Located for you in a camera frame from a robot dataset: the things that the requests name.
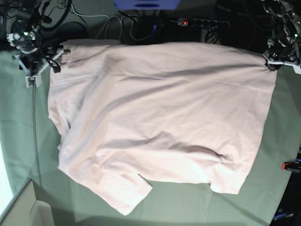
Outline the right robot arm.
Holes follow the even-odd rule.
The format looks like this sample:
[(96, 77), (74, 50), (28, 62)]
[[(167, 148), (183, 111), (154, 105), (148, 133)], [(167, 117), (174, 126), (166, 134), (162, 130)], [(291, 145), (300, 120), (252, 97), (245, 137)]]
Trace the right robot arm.
[(6, 35), (10, 46), (15, 47), (18, 53), (12, 56), (18, 61), (19, 69), (27, 76), (33, 77), (50, 66), (55, 73), (61, 71), (56, 59), (64, 53), (60, 45), (60, 37), (44, 37), (44, 32), (53, 32), (60, 27), (71, 8), (72, 1), (67, 6), (62, 17), (52, 27), (44, 27), (43, 23), (51, 23), (50, 17), (45, 15), (49, 0), (22, 0), (20, 11), (16, 15), (12, 32)]

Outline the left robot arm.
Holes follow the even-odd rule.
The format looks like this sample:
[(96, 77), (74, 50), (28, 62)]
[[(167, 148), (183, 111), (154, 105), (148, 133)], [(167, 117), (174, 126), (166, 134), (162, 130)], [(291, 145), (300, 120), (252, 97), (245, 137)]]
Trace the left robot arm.
[(301, 2), (299, 0), (265, 0), (265, 12), (274, 23), (268, 49), (263, 53), (271, 71), (286, 65), (301, 73)]

